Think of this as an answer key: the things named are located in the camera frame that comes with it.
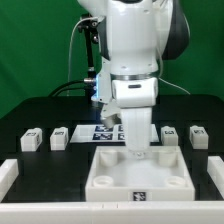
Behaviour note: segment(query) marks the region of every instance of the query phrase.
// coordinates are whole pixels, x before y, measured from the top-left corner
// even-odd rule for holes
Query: green backdrop
[[[224,100],[223,0],[182,0],[191,42],[175,61],[165,62],[163,78],[193,94]],[[24,99],[47,96],[67,81],[71,31],[85,11],[76,0],[0,1],[0,117]],[[100,57],[94,60],[100,69]],[[73,79],[86,75],[83,35],[76,33]],[[182,94],[160,84],[160,94]]]

